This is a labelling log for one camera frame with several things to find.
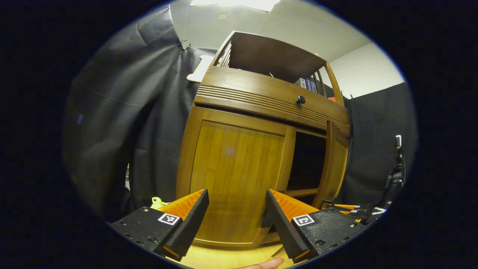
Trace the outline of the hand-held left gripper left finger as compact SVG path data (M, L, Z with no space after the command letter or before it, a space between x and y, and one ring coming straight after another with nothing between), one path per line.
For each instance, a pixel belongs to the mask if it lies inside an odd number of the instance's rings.
M201 189L159 209L141 207L110 226L144 249L180 262L193 243L208 206L208 190Z

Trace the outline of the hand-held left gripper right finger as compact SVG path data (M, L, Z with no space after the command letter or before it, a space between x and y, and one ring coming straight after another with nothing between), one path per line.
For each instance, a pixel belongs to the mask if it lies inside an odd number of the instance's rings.
M324 256L367 228L340 207L317 209L273 189L266 191L266 210L294 263Z

